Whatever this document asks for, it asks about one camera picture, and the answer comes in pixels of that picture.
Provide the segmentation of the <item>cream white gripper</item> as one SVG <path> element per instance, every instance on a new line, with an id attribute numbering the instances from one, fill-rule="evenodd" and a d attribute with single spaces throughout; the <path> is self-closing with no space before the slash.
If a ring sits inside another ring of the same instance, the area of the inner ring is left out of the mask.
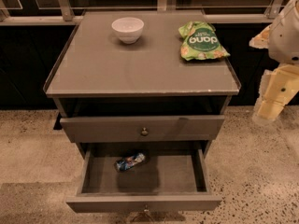
<path id="1" fill-rule="evenodd" d="M 254 36 L 249 45 L 267 49 L 270 25 Z M 264 72 L 266 86 L 253 108 L 253 117 L 259 121 L 275 121 L 284 106 L 299 92 L 299 66 L 281 63 L 274 71 Z"/>

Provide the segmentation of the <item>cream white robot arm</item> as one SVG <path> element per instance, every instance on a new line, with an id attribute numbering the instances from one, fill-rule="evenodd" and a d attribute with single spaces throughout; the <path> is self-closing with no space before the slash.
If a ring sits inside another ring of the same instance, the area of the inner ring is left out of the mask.
<path id="1" fill-rule="evenodd" d="M 275 121 L 299 92 L 299 0 L 290 0 L 249 45 L 268 49 L 269 57 L 278 62 L 273 71 L 264 71 L 254 106 L 253 119 L 266 124 Z"/>

